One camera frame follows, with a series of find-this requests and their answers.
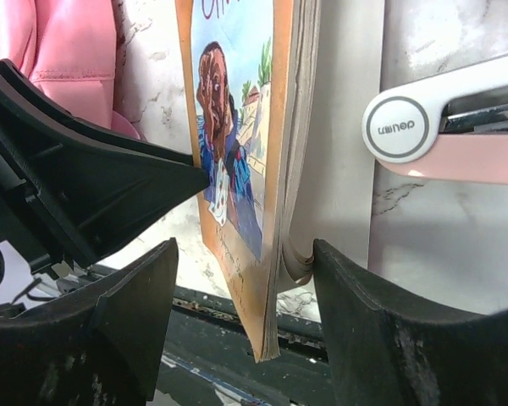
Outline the pink student backpack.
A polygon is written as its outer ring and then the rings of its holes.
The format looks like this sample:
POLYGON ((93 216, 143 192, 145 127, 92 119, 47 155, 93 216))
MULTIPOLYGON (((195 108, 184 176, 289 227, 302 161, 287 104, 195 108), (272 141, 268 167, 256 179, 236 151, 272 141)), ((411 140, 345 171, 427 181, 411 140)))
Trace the pink student backpack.
POLYGON ((0 1, 0 59, 72 115, 139 139, 113 109, 116 51, 108 0, 0 1))

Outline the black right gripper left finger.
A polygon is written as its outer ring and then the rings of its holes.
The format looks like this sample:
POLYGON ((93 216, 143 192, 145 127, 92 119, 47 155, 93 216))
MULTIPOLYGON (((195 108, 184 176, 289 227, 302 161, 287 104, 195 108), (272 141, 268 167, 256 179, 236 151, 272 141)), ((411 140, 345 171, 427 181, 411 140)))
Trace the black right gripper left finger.
POLYGON ((156 390, 179 250, 0 317, 0 405, 143 405, 156 390))

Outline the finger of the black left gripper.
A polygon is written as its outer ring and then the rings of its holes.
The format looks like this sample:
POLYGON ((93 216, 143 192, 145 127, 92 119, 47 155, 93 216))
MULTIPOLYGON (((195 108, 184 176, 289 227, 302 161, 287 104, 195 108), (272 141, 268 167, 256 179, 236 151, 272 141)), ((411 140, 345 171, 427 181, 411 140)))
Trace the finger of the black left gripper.
POLYGON ((90 266, 205 189, 192 157, 77 118, 0 60, 0 242, 90 266))

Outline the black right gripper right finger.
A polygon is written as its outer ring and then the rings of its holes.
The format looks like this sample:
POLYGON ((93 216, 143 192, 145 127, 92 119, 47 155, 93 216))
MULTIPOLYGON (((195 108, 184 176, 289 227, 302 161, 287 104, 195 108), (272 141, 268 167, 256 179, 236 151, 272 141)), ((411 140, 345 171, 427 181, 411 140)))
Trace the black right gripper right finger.
POLYGON ((508 405, 508 309, 459 310, 313 243, 315 289, 339 405, 508 405))

